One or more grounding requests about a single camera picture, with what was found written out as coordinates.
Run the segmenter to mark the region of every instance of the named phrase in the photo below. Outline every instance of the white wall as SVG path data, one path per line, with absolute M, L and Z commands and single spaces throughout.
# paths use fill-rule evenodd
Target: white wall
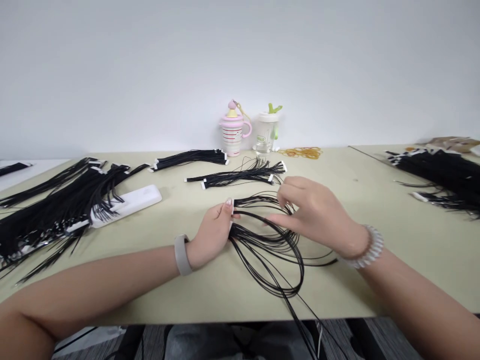
M 480 136 L 480 1 L 3 0 L 0 159 L 213 148 L 231 98 L 281 146 Z

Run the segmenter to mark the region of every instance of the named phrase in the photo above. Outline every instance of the bottle handle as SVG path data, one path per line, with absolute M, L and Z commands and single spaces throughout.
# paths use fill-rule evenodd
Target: bottle handle
M 249 137 L 250 134 L 252 133 L 252 124 L 249 123 L 249 122 L 244 121 L 244 122 L 243 122 L 243 125 L 247 125 L 249 130 L 248 130 L 248 133 L 243 134 L 241 137 L 242 137 L 242 138 L 247 138 L 247 137 Z

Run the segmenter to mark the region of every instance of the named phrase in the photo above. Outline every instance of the black cable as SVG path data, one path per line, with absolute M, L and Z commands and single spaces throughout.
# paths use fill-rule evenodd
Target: black cable
M 7 175 L 7 174 L 17 172 L 19 170 L 29 168 L 31 166 L 33 166 L 33 164 L 31 164 L 31 163 L 17 162 L 17 163 L 14 163 L 13 165 L 0 167 L 0 177 L 2 177 L 4 175 Z
M 249 208 L 268 208 L 275 209 L 289 216 L 292 215 L 295 212 L 295 209 L 289 204 L 287 204 L 284 208 L 280 207 L 280 204 L 273 193 L 273 191 L 263 191 L 248 198 L 235 199 L 234 206 L 236 210 L 233 213 L 248 216 L 263 222 L 267 227 L 274 231 L 274 234 L 256 234 L 238 223 L 233 223 L 228 238 L 231 241 L 233 247 L 235 248 L 235 251 L 240 257 L 243 265 L 248 270 L 253 279 L 270 294 L 278 298 L 284 299 L 288 310 L 292 315 L 293 321 L 295 322 L 300 332 L 300 336 L 302 337 L 305 346 L 310 353 L 310 356 L 312 357 L 312 359 L 317 359 L 315 346 L 309 341 L 308 334 L 302 326 L 302 322 L 295 313 L 295 310 L 289 300 L 289 298 L 292 298 L 294 296 L 300 296 L 299 291 L 304 281 L 305 266 L 307 266 L 304 263 L 304 258 L 302 257 L 299 248 L 297 247 L 300 236 L 291 230 L 279 227 L 278 225 L 264 217 L 244 210 Z M 268 273 L 268 278 L 265 278 L 261 274 L 261 272 L 255 269 L 255 267 L 249 262 L 239 244 L 246 248 L 256 258 L 256 260 L 261 264 L 262 268 Z M 289 263 L 297 264 L 299 269 L 298 281 L 294 285 L 292 285 L 270 262 L 270 260 L 268 260 L 259 251 L 264 251 L 276 258 L 282 259 Z M 308 259 L 322 259 L 327 255 L 311 257 Z M 335 262 L 337 262 L 336 258 L 328 262 L 309 265 L 322 267 L 332 265 Z M 280 276 L 285 280 L 288 286 L 281 285 L 279 283 L 275 276 L 275 272 L 280 274 Z M 317 315 L 313 312 L 313 310 L 308 305 L 307 307 L 315 316 L 315 318 L 318 319 Z M 341 348 L 340 350 L 342 351 L 345 358 L 347 358 L 344 351 Z
M 93 330 L 96 330 L 96 329 L 98 329 L 98 328 L 99 328 L 98 326 L 92 327 L 90 330 L 84 332 L 82 335 L 76 337 L 76 338 L 73 339 L 72 341 L 70 341 L 70 342 L 66 343 L 65 345 L 63 345 L 63 346 L 55 349 L 55 351 L 54 351 L 53 353 L 56 354 L 56 353 L 58 353 L 59 351 L 65 349 L 66 347 L 69 347 L 69 346 L 72 345 L 74 342 L 80 340 L 80 339 L 83 338 L 85 335 L 90 334 Z
M 396 168 L 430 181 L 407 184 L 411 188 L 434 188 L 434 192 L 417 191 L 413 195 L 451 211 L 465 211 L 480 219 L 480 165 L 460 154 L 443 150 L 415 149 L 401 154 L 387 151 Z
M 25 275 L 20 280 L 23 283 L 50 267 L 69 249 L 72 254 L 88 231 L 88 225 L 92 224 L 92 216 L 108 221 L 118 215 L 111 209 L 116 204 L 114 202 L 123 200 L 115 193 L 115 187 L 150 166 L 142 164 L 129 172 L 128 165 L 112 164 L 105 172 L 101 169 L 104 164 L 85 159 L 80 161 L 77 169 L 68 171 L 68 174 L 61 173 L 64 174 L 63 180 L 65 176 L 71 180 L 69 184 L 0 219 L 0 260 L 6 263 L 0 273 L 17 267 L 36 252 L 49 247 L 50 256 Z M 86 170 L 79 174 L 78 169 L 84 166 Z M 71 177 L 73 173 L 77 173 L 75 179 Z
M 172 156 L 156 159 L 155 164 L 150 168 L 150 171 L 153 173 L 162 169 L 186 165 L 197 161 L 220 165 L 227 165 L 229 163 L 227 160 L 227 154 L 220 149 L 190 150 Z
M 223 171 L 204 176 L 189 177 L 186 178 L 185 181 L 187 183 L 200 181 L 202 182 L 201 185 L 203 189 L 230 186 L 240 180 L 262 182 L 270 185 L 282 183 L 280 174 L 284 174 L 287 171 L 283 161 L 277 162 L 271 167 L 270 161 L 264 160 L 261 157 L 257 157 L 251 161 L 254 161 L 254 163 L 245 170 Z
M 95 164 L 100 164 L 100 162 L 97 159 L 85 157 L 76 164 L 68 167 L 67 169 L 37 186 L 0 199 L 0 208 L 11 208 L 16 204 L 19 204 L 46 191 L 52 189 L 55 191 L 59 187 L 79 177 Z

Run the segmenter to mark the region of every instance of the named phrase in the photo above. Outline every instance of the hand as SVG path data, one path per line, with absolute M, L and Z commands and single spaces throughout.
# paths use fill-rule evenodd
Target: hand
M 287 176 L 277 193 L 283 208 L 295 204 L 291 216 L 271 214 L 273 223 L 325 245 L 343 258 L 356 258 L 368 247 L 369 232 L 353 221 L 326 186 L 300 176 Z
M 198 269 L 215 259 L 225 247 L 232 217 L 240 217 L 238 214 L 232 216 L 233 206 L 229 198 L 225 203 L 206 211 L 196 236 L 186 244 L 186 256 L 192 269 Z

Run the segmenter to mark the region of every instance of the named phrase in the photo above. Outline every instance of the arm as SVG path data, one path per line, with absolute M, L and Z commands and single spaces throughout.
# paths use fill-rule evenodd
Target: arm
M 269 219 L 325 245 L 343 258 L 355 258 L 369 244 L 369 233 L 354 222 L 325 186 L 287 177 L 278 191 L 281 206 L 299 207 L 292 215 Z M 480 320 L 387 249 L 361 276 L 383 301 L 408 340 L 426 359 L 480 359 Z
M 207 211 L 186 248 L 193 269 L 222 251 L 231 214 L 231 199 Z M 0 354 L 50 359 L 55 342 L 179 274 L 174 247 L 166 246 L 92 261 L 28 285 L 0 304 Z

